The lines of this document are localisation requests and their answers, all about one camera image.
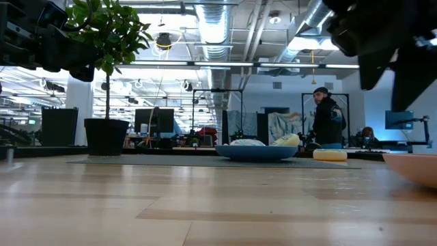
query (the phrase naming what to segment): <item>table surface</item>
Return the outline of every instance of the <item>table surface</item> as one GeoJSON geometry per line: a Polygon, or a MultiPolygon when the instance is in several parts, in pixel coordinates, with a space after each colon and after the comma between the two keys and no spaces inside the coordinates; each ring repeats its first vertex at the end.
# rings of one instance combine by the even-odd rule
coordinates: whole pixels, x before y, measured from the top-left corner
{"type": "Polygon", "coordinates": [[[0,164],[1,245],[437,245],[437,191],[362,169],[0,164]]]}

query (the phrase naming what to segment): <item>black planter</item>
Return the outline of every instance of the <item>black planter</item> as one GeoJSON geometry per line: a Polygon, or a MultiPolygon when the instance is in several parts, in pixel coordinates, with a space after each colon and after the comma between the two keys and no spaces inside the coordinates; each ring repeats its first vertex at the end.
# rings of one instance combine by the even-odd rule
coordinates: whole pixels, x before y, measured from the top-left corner
{"type": "Polygon", "coordinates": [[[128,127],[123,120],[85,119],[89,155],[121,155],[128,127]]]}

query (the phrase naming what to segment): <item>plant stem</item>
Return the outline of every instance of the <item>plant stem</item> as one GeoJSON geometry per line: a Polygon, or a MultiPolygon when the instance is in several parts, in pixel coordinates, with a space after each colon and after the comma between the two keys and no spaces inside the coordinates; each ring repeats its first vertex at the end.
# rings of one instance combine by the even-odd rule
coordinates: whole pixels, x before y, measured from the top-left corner
{"type": "Polygon", "coordinates": [[[106,119],[109,120],[109,74],[107,74],[107,115],[106,115],[106,119]]]}

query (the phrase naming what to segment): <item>blue bowl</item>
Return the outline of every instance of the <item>blue bowl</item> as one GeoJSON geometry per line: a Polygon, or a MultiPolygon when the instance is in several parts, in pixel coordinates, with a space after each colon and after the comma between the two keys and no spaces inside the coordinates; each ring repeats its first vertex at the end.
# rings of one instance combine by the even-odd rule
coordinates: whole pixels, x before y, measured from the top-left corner
{"type": "Polygon", "coordinates": [[[293,157],[297,147],[287,146],[216,146],[223,157],[237,161],[280,161],[293,157]]]}

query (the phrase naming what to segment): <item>man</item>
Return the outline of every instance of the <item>man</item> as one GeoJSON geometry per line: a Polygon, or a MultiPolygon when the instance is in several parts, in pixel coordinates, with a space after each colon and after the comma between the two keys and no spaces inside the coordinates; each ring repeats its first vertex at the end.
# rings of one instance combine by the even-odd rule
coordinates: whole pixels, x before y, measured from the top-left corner
{"type": "Polygon", "coordinates": [[[325,87],[313,92],[317,105],[313,125],[315,141],[325,149],[341,149],[341,132],[346,128],[346,121],[339,105],[330,96],[325,87]]]}

